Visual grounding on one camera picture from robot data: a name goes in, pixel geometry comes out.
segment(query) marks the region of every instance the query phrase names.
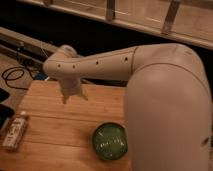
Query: wooden table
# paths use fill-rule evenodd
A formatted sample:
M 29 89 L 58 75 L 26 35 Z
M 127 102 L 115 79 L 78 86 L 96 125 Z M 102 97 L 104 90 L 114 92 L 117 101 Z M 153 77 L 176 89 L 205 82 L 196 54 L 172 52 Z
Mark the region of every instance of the wooden table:
M 72 96 L 62 104 L 57 82 L 34 81 L 16 112 L 30 115 L 28 128 L 17 152 L 0 148 L 0 170 L 130 171 L 128 154 L 104 162 L 91 143 L 93 131 L 103 122 L 124 124 L 124 88 L 83 87 L 88 101 Z

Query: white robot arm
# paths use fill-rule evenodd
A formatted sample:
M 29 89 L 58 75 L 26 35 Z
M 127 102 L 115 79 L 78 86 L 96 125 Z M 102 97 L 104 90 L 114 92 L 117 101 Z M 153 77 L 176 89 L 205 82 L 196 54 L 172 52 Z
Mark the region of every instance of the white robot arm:
M 208 171 L 212 104 L 201 60 L 180 44 L 78 58 L 62 46 L 44 64 L 67 98 L 80 78 L 126 80 L 127 138 L 134 171 Z

